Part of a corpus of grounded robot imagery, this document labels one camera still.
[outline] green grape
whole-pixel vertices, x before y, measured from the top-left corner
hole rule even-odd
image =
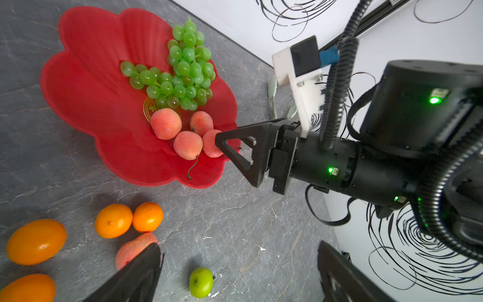
[[[195,50],[190,47],[183,49],[183,59],[188,63],[193,61],[195,59]]]
[[[173,37],[181,41],[183,39],[183,35],[185,34],[185,29],[181,25],[175,25],[173,27]]]
[[[204,78],[202,73],[198,74],[197,76],[195,76],[193,78],[193,82],[195,82],[195,84],[197,84],[197,85],[201,85],[204,80],[205,80],[205,78]]]
[[[191,17],[188,18],[188,21],[185,23],[185,32],[196,32],[196,24],[191,21]]]
[[[204,97],[204,98],[196,98],[196,103],[198,103],[198,105],[199,105],[199,106],[204,106],[204,105],[206,105],[206,102],[207,102],[207,101],[208,101],[208,100],[206,99],[206,97]]]
[[[175,108],[178,108],[178,106],[180,105],[180,100],[174,95],[170,95],[168,96],[167,103],[170,108],[175,109]]]
[[[179,75],[175,75],[173,77],[173,86],[176,86],[178,84],[182,84],[183,81],[181,80],[181,77]]]
[[[191,63],[190,67],[190,73],[193,76],[197,76],[198,74],[201,74],[201,65],[199,63],[193,62]]]
[[[210,79],[210,81],[213,82],[216,78],[216,74],[214,72],[211,72],[208,74],[208,78]]]
[[[143,70],[139,77],[141,78],[141,81],[146,85],[153,85],[154,83],[156,83],[156,78],[154,74],[152,74],[149,70]]]
[[[193,86],[188,86],[186,87],[186,97],[189,98],[189,99],[192,99],[196,96],[196,88],[194,88]]]
[[[187,75],[183,76],[182,80],[185,86],[193,86],[193,84],[195,83],[193,82],[193,78]]]
[[[178,84],[174,87],[174,95],[181,99],[184,98],[186,95],[186,88],[183,84]]]
[[[161,83],[161,92],[164,95],[173,94],[173,84],[171,84],[170,82]]]
[[[195,54],[199,54],[199,52],[200,52],[201,50],[203,50],[203,48],[205,48],[205,47],[204,47],[204,46],[201,46],[201,45],[196,46],[196,48],[195,48]]]
[[[125,76],[133,76],[136,74],[136,67],[129,61],[124,61],[121,63],[121,72]]]
[[[205,43],[205,35],[201,31],[197,31],[196,34],[196,45],[203,45]]]
[[[204,89],[208,89],[211,86],[211,80],[209,78],[206,78],[203,83],[201,83],[201,87]]]
[[[181,48],[179,46],[173,46],[170,48],[170,56],[175,59],[175,60],[181,60],[183,57],[183,52],[181,51]]]
[[[205,97],[206,97],[206,90],[205,90],[205,89],[203,89],[203,88],[199,88],[199,89],[197,90],[197,92],[196,92],[196,98],[197,98],[197,99],[198,99],[198,98],[202,99],[202,98],[205,98]]]
[[[195,43],[196,43],[195,34],[192,32],[185,32],[185,35],[183,36],[183,41],[185,42],[186,47],[195,46]]]
[[[168,49],[171,49],[171,47],[173,47],[175,45],[179,46],[178,41],[176,41],[175,39],[171,39],[171,40],[168,41]]]
[[[183,110],[189,110],[191,107],[191,100],[189,98],[182,98],[180,100],[180,107]]]
[[[142,64],[136,65],[136,70],[141,73],[143,70],[148,70],[148,68]]]
[[[189,110],[195,111],[196,109],[198,109],[198,103],[196,103],[195,100],[191,100],[191,105],[189,106]]]
[[[156,103],[156,107],[158,109],[164,109],[164,108],[168,108],[168,97],[164,96],[164,95],[161,95],[159,96],[159,98],[157,98],[156,100],[154,100],[154,102]]]
[[[176,66],[176,72],[179,75],[189,75],[189,64],[184,61],[179,62]]]
[[[201,69],[203,69],[204,74],[210,74],[214,71],[213,64],[211,63],[206,63],[204,64]]]
[[[209,61],[211,59],[211,51],[205,47],[200,51],[199,57],[204,61]]]
[[[144,87],[144,83],[141,82],[141,79],[139,78],[139,76],[137,74],[133,75],[129,79],[129,84],[131,85],[131,87],[133,87],[134,89],[137,89],[137,90],[141,90]]]
[[[157,99],[161,95],[161,89],[157,85],[149,85],[148,88],[146,88],[146,93],[148,94],[148,97]]]
[[[173,76],[169,72],[163,72],[161,74],[161,81],[160,82],[172,82]]]
[[[154,78],[156,79],[156,81],[158,82],[161,82],[160,79],[161,79],[161,70],[159,70],[158,68],[156,67],[151,67],[149,69],[149,71],[154,74]]]
[[[168,55],[168,64],[174,66],[176,63],[178,63],[178,60],[174,59],[171,55]]]
[[[206,98],[211,99],[213,97],[213,91],[211,88],[206,89]]]

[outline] red fruit bowl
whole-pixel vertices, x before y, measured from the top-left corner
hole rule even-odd
[[[141,9],[116,15],[94,7],[75,7],[62,15],[59,35],[65,51],[43,67],[43,95],[61,119],[96,139],[100,158],[114,174],[147,187],[177,180],[188,187],[206,188],[218,181],[228,158],[210,158],[202,152],[188,179],[194,161],[179,157],[173,140],[155,136],[142,110],[145,89],[133,89],[119,69],[127,60],[173,74],[166,61],[167,43],[173,39],[171,26]],[[215,129],[235,129],[235,96],[216,67],[215,73],[210,87],[213,97],[198,110],[211,115]],[[194,112],[180,112],[183,130],[190,130]],[[230,144],[240,146],[240,141]]]

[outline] gray marble table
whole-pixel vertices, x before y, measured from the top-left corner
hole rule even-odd
[[[94,230],[97,212],[120,202],[132,209],[159,203],[164,221],[154,232],[166,253],[155,301],[196,301],[187,281],[194,266],[217,279],[206,301],[322,301],[316,267],[320,240],[337,246],[331,228],[311,216],[304,183],[292,181],[285,196],[272,180],[251,187],[231,162],[212,187],[196,190],[172,182],[162,187],[127,183],[102,163],[94,139],[60,120],[39,85],[44,63],[63,50],[57,24],[64,11],[91,5],[119,13],[147,9],[169,24],[188,14],[168,0],[2,0],[0,1],[0,288],[30,273],[56,282],[56,302],[81,301],[115,274],[118,248],[139,234],[132,228],[116,239]],[[273,69],[198,23],[219,75],[233,90],[238,125],[269,119],[267,84]],[[290,90],[276,97],[279,115],[293,101]],[[328,218],[322,199],[315,204]],[[68,238],[52,259],[32,267],[12,263],[5,246],[20,226],[40,218],[64,224]]]

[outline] cable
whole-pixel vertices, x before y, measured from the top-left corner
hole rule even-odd
[[[341,220],[337,220],[337,221],[325,221],[323,219],[320,219],[316,214],[315,212],[313,211],[312,209],[312,206],[310,205],[310,202],[309,202],[309,190],[310,188],[314,187],[314,185],[310,184],[307,186],[307,188],[305,189],[305,201],[307,202],[307,205],[309,206],[309,210],[312,212],[312,215],[314,215],[315,218],[317,218],[317,220],[319,220],[320,222],[322,222],[323,224],[327,225],[327,226],[330,226],[330,227],[338,227],[338,226],[343,226],[344,224],[346,224],[347,222],[349,222],[349,220],[351,220],[351,212],[349,211],[349,205],[354,201],[356,200],[357,198],[354,198],[354,197],[351,197],[349,198],[349,200],[347,201],[347,215],[342,218]]]
[[[473,0],[471,0],[471,1],[469,2],[468,6],[465,8],[465,10],[464,10],[464,11],[460,12],[459,14],[457,14],[456,16],[454,16],[453,18],[449,18],[449,19],[442,20],[442,21],[436,21],[436,22],[424,21],[424,20],[422,20],[420,17],[418,17],[418,16],[416,15],[416,6],[418,5],[418,2],[419,2],[419,0],[417,0],[417,1],[416,1],[416,4],[414,5],[414,9],[413,9],[413,11],[412,11],[412,13],[413,13],[414,17],[416,17],[416,19],[418,19],[419,21],[421,21],[421,22],[423,22],[423,23],[436,24],[436,23],[441,23],[441,22],[446,22],[446,21],[449,21],[449,20],[453,20],[453,19],[455,19],[455,18],[457,18],[457,17],[461,16],[461,15],[462,15],[462,14],[463,14],[463,13],[464,13],[464,12],[465,12],[465,11],[466,11],[468,8],[469,8],[469,6],[470,6],[470,5],[473,3]]]

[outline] green led light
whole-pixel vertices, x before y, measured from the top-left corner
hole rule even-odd
[[[441,103],[441,99],[440,98],[433,97],[433,98],[430,98],[429,99],[429,102],[431,104],[437,104],[437,103]]]

